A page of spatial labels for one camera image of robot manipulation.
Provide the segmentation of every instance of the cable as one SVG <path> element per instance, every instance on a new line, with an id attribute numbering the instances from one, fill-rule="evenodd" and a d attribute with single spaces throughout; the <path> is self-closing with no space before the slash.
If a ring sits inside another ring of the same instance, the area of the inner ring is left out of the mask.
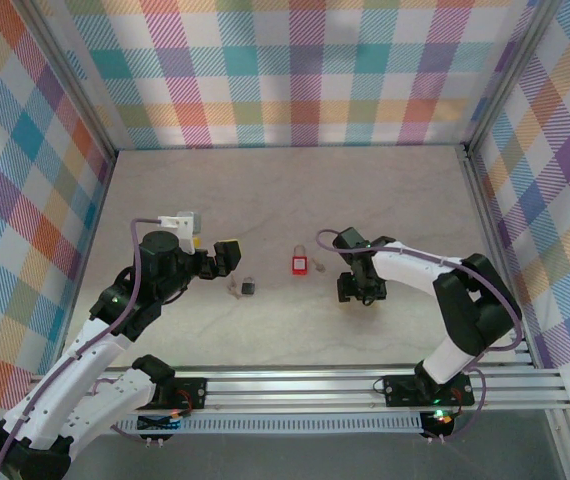
<path id="1" fill-rule="evenodd" d="M 385 390 L 383 390 L 382 388 L 376 388 L 376 385 L 378 384 L 378 382 L 382 382 L 383 379 L 384 377 L 381 377 L 378 380 L 376 380 L 374 383 L 372 383 L 372 390 L 374 390 L 376 393 L 380 393 L 381 395 L 385 395 Z"/>
<path id="2" fill-rule="evenodd" d="M 119 435 L 122 435 L 126 438 L 129 438 L 130 440 L 134 440 L 135 442 L 139 442 L 139 443 L 147 443 L 145 440 L 143 440 L 141 437 L 139 437 L 138 435 L 132 435 L 131 433 L 127 433 L 125 430 L 121 429 L 120 427 L 117 427 L 116 425 L 112 425 L 111 427 L 109 427 L 110 429 L 114 430 L 116 433 L 118 433 Z"/>
<path id="3" fill-rule="evenodd" d="M 99 386 L 101 383 L 110 383 L 110 384 L 112 384 L 112 383 L 115 383 L 115 382 L 116 382 L 115 379 L 111 379 L 111 378 L 99 378 L 98 380 L 96 380 L 96 381 L 94 382 L 94 386 L 92 387 L 92 396 L 94 396 L 94 395 L 96 395 L 96 394 L 98 393 L 98 392 L 96 391 L 96 389 L 98 388 L 98 386 Z"/>
<path id="4" fill-rule="evenodd" d="M 183 288 L 180 292 L 178 292 L 172 298 L 170 298 L 165 303 L 163 303 L 163 305 L 169 305 L 170 303 L 174 303 L 176 300 L 178 300 L 179 298 L 181 298 L 183 296 L 183 294 L 185 293 L 186 290 L 187 290 L 187 288 Z"/>
<path id="5" fill-rule="evenodd" d="M 139 416 L 138 420 L 143 422 L 145 425 L 139 426 L 138 429 L 139 430 L 147 430 L 148 428 L 152 428 L 152 427 L 165 429 L 165 428 L 167 428 L 168 425 L 175 425 L 177 423 L 180 423 L 180 419 L 181 419 L 180 414 L 178 414 L 176 417 L 169 415 L 167 417 L 159 418 L 158 420 L 155 420 L 155 419 L 149 418 L 149 417 L 140 417 Z"/>
<path id="6" fill-rule="evenodd" d="M 174 412 L 172 412 L 171 415 L 167 415 L 166 417 L 161 417 L 158 419 L 144 417 L 144 416 L 139 415 L 138 420 L 147 424 L 147 426 L 144 429 L 147 429 L 150 427 L 158 427 L 158 428 L 166 427 L 168 423 L 171 423 L 172 419 L 180 419 L 180 417 L 186 417 L 194 410 L 194 407 L 192 405 L 192 397 L 187 391 L 177 390 L 176 393 L 182 395 L 183 398 L 185 398 L 185 400 L 187 401 L 187 408 L 185 410 L 181 410 L 181 411 L 175 410 Z"/>
<path id="7" fill-rule="evenodd" d="M 505 345 L 503 347 L 489 347 L 487 350 L 491 352 L 507 352 L 510 350 L 515 349 L 518 345 L 520 345 L 521 341 L 523 340 L 523 327 L 521 326 L 521 320 L 518 318 L 518 314 L 514 310 L 514 307 L 507 301 L 507 299 L 503 296 L 498 289 L 492 285 L 492 283 L 487 280 L 482 275 L 478 274 L 471 268 L 468 268 L 464 265 L 459 263 L 454 263 L 452 261 L 446 260 L 441 257 L 436 257 L 434 255 L 430 255 L 423 252 L 418 252 L 411 249 L 401 249 L 399 247 L 365 247 L 365 248 L 335 248 L 329 245 L 326 245 L 321 241 L 321 235 L 324 233 L 332 233 L 334 235 L 340 235 L 341 232 L 338 230 L 333 230 L 329 228 L 325 228 L 320 230 L 316 234 L 316 243 L 319 247 L 324 250 L 328 250 L 330 252 L 335 253 L 366 253 L 366 252 L 390 252 L 390 253 L 400 253 L 403 255 L 409 255 L 410 257 L 419 258 L 421 260 L 426 260 L 428 262 L 432 262 L 438 265 L 445 265 L 446 267 L 455 268 L 456 270 L 460 270 L 461 272 L 469 275 L 474 280 L 479 282 L 483 285 L 489 292 L 496 297 L 496 299 L 500 302 L 500 304 L 507 310 L 510 318 L 512 319 L 512 323 L 514 324 L 514 331 L 516 332 L 516 338 L 512 343 L 509 345 Z"/>
<path id="8" fill-rule="evenodd" d="M 467 430 L 469 430 L 471 428 L 471 426 L 474 423 L 476 423 L 476 421 L 478 420 L 478 414 L 481 413 L 481 410 L 483 409 L 483 406 L 485 405 L 485 397 L 487 396 L 487 380 L 485 378 L 485 374 L 483 372 L 481 372 L 476 367 L 467 369 L 467 373 L 470 373 L 470 372 L 478 373 L 478 376 L 481 379 L 481 399 L 478 401 L 478 406 L 476 407 L 476 410 L 474 410 L 474 413 L 472 413 L 472 418 L 470 418 L 469 421 L 465 425 L 463 425 L 463 427 L 460 430 L 457 430 L 456 432 L 451 433 L 447 437 L 443 437 L 443 436 L 437 437 L 433 433 L 425 431 L 425 433 L 427 435 L 430 435 L 432 438 L 440 438 L 441 442 L 445 443 L 445 438 L 447 438 L 448 442 L 455 440 L 455 439 L 461 437 L 463 435 L 463 433 L 465 433 Z"/>
<path id="9" fill-rule="evenodd" d="M 463 394 L 458 388 L 452 388 L 451 391 L 454 397 L 456 397 L 456 400 L 458 400 L 458 412 L 452 416 L 452 418 L 456 418 L 463 413 Z"/>
<path id="10" fill-rule="evenodd" d="M 3 447 L 0 450 L 0 471 L 5 461 L 5 457 L 7 456 L 7 452 L 9 451 L 12 442 L 18 435 L 19 430 L 25 423 L 24 419 L 27 419 L 29 413 L 32 411 L 36 402 L 41 398 L 41 396 L 45 393 L 45 391 L 49 388 L 49 386 L 56 380 L 61 373 L 63 373 L 67 367 L 69 367 L 75 360 L 80 358 L 83 353 L 85 353 L 88 349 L 90 349 L 96 342 L 102 340 L 106 335 L 109 335 L 114 329 L 118 328 L 121 323 L 125 321 L 129 313 L 134 308 L 134 304 L 136 303 L 136 298 L 138 297 L 138 292 L 141 288 L 141 251 L 138 246 L 138 235 L 136 234 L 136 224 L 137 223 L 152 223 L 160 225 L 160 220 L 153 220 L 147 218 L 135 218 L 130 222 L 130 232 L 132 234 L 132 243 L 134 246 L 134 288 L 132 289 L 132 295 L 127 302 L 127 306 L 120 314 L 120 316 L 116 319 L 114 323 L 109 325 L 106 329 L 102 332 L 96 334 L 94 337 L 89 339 L 83 346 L 81 346 L 78 350 L 76 350 L 76 357 L 68 357 L 63 363 L 61 363 L 56 370 L 54 370 L 51 375 L 48 375 L 45 379 L 43 379 L 43 383 L 34 391 L 31 395 L 31 399 L 27 402 L 25 409 L 21 413 L 21 418 L 16 420 L 14 424 L 14 428 L 7 436 L 7 440 L 3 443 Z"/>

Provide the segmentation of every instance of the plaid backdrop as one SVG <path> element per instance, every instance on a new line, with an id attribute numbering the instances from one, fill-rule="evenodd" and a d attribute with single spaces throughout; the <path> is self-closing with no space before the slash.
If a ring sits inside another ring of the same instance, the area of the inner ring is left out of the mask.
<path id="1" fill-rule="evenodd" d="M 570 0 L 480 153 L 527 321 L 570 393 Z"/>
<path id="2" fill-rule="evenodd" d="M 0 411 L 56 354 L 108 168 L 10 1 L 0 0 Z"/>
<path id="3" fill-rule="evenodd" d="M 137 149 L 459 143 L 536 3 L 40 0 Z"/>

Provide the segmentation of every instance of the marble surface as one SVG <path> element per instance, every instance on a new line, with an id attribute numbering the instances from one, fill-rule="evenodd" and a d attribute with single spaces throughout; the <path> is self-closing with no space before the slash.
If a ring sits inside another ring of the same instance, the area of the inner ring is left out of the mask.
<path id="1" fill-rule="evenodd" d="M 336 278 L 348 267 L 315 245 L 317 230 L 354 226 L 448 256 L 483 250 L 452 147 L 122 152 L 68 342 L 131 264 L 129 221 L 179 210 L 201 212 L 203 247 L 239 239 L 235 277 L 254 277 L 256 294 L 237 300 L 228 279 L 195 279 L 116 365 L 146 353 L 170 365 L 415 363 L 445 335 L 435 300 L 390 283 L 372 307 L 339 304 Z M 141 226 L 141 238 L 151 229 Z M 324 273 L 291 274 L 299 243 Z"/>

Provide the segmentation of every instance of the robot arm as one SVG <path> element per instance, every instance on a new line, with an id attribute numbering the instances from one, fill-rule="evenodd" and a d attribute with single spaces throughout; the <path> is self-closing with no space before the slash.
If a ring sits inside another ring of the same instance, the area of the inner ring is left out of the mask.
<path id="1" fill-rule="evenodd" d="M 431 260 L 433 255 L 408 248 L 393 238 L 381 237 L 370 243 L 353 228 L 341 232 L 333 245 L 341 250 L 341 256 L 352 269 L 338 279 L 339 301 L 349 301 L 353 296 L 371 305 L 383 300 L 388 280 L 418 288 L 438 301 L 447 337 L 415 368 L 415 387 L 424 400 L 434 398 L 444 385 L 514 326 L 500 301 L 478 281 L 455 268 L 456 265 L 491 283 L 521 318 L 513 296 L 483 255 L 443 258 L 435 263 Z M 347 253 L 372 247 L 374 250 Z M 377 247 L 387 251 L 375 251 Z M 474 292 L 479 293 L 476 300 L 470 296 Z"/>
<path id="2" fill-rule="evenodd" d="M 190 237 L 195 230 L 194 218 L 197 217 L 192 216 L 189 224 Z M 227 276 L 240 261 L 236 241 L 216 243 L 215 256 L 209 257 L 206 250 L 195 249 L 193 242 L 186 246 L 192 253 L 184 251 L 179 242 L 185 240 L 185 235 L 180 230 L 178 233 L 180 240 L 167 231 L 145 235 L 138 245 L 140 288 L 134 307 L 124 320 L 89 349 L 79 350 L 117 322 L 125 311 L 133 296 L 133 267 L 125 268 L 113 285 L 101 293 L 72 346 L 35 387 L 34 391 L 51 381 L 31 412 L 25 415 L 31 400 L 28 394 L 0 419 L 0 452 L 10 442 L 1 471 L 9 478 L 62 478 L 71 460 L 96 435 L 122 415 L 148 404 L 158 393 L 158 387 L 174 377 L 174 371 L 160 360 L 143 357 L 115 384 L 83 399 L 105 368 L 161 315 L 164 304 L 174 301 L 187 289 L 194 277 L 211 280 Z M 68 364 L 67 368 L 54 376 L 53 372 L 59 371 L 63 364 Z M 16 429 L 15 437 L 10 438 L 10 432 Z"/>

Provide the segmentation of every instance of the padlock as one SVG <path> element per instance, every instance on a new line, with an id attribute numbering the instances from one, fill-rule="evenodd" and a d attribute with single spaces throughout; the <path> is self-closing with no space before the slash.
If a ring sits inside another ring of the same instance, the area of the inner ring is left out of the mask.
<path id="1" fill-rule="evenodd" d="M 294 275 L 307 275 L 307 255 L 303 245 L 294 247 L 294 256 L 292 257 L 292 273 Z"/>
<path id="2" fill-rule="evenodd" d="M 245 277 L 241 285 L 241 295 L 248 297 L 254 295 L 255 291 L 256 283 L 254 282 L 254 279 L 252 277 Z"/>

